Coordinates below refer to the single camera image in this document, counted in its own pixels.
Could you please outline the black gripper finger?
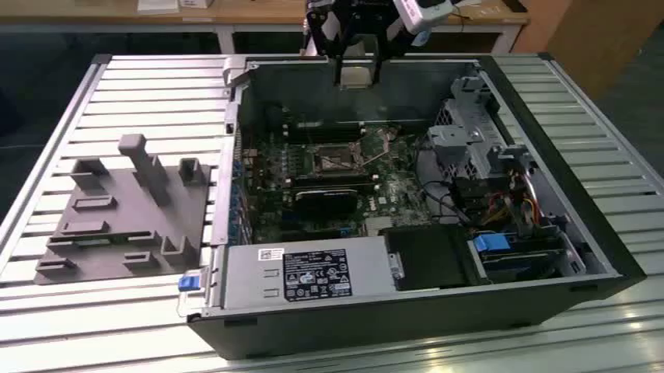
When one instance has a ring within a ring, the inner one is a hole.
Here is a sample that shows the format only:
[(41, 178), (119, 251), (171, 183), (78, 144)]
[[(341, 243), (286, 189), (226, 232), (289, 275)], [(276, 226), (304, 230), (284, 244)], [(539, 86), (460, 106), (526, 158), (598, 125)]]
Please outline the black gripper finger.
[(357, 31), (353, 5), (309, 5), (305, 19), (317, 53), (334, 62), (333, 85), (341, 83), (344, 58)]
[(403, 19), (396, 19), (376, 34), (373, 83), (380, 83), (384, 62), (401, 57), (409, 49), (415, 35), (407, 29)]

